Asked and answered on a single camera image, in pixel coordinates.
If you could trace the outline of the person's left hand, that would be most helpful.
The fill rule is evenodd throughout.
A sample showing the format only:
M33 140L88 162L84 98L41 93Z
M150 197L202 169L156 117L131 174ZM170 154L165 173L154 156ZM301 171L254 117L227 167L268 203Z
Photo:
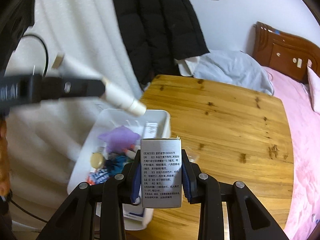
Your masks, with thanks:
M10 192L10 163L8 156L7 123L1 120L0 137L0 194L5 197Z

